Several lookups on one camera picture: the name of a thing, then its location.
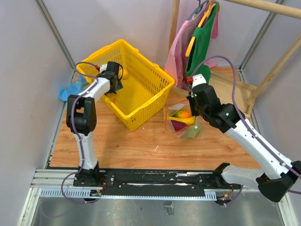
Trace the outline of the yellow banana toy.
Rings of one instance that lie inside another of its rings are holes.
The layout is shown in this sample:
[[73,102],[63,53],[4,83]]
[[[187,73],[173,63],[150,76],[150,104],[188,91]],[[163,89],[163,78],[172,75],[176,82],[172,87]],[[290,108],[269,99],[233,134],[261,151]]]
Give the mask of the yellow banana toy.
[[195,116],[189,118],[180,118],[181,122],[185,123],[186,125],[194,125],[195,124]]

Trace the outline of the clear zip top bag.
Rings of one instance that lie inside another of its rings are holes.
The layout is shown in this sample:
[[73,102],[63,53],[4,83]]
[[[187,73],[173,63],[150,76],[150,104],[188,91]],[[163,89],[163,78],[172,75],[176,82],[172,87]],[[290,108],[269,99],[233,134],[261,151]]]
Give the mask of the clear zip top bag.
[[199,116],[193,116],[188,100],[163,108],[167,132],[177,138],[196,138],[202,130]]

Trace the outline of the purple eggplant toy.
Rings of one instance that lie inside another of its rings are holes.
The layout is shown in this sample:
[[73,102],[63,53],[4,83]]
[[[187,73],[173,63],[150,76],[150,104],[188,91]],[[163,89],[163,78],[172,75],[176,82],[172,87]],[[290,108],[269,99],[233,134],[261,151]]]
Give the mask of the purple eggplant toy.
[[171,120],[171,123],[175,131],[180,131],[183,128],[187,127],[187,124],[181,121]]

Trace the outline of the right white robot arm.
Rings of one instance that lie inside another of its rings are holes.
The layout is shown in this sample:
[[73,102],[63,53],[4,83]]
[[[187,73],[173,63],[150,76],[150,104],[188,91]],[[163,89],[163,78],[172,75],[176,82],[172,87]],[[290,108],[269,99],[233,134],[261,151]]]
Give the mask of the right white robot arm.
[[256,188],[268,200],[280,202],[301,174],[301,162],[285,158],[234,104],[221,104],[213,86],[194,85],[187,99],[194,116],[201,116],[211,127],[237,141],[261,166],[261,170],[255,170],[222,163],[214,170],[214,185]]

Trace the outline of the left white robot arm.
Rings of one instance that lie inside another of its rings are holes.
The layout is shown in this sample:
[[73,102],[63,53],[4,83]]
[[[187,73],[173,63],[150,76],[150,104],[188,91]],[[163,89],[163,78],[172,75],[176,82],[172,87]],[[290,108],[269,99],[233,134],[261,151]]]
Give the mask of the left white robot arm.
[[123,88],[123,66],[109,61],[102,66],[93,66],[96,76],[80,75],[93,79],[92,84],[82,92],[69,95],[67,100],[66,125],[70,128],[79,149],[79,169],[74,174],[74,186],[97,186],[101,179],[99,163],[95,154],[93,132],[97,125],[96,103],[104,94],[116,94]]

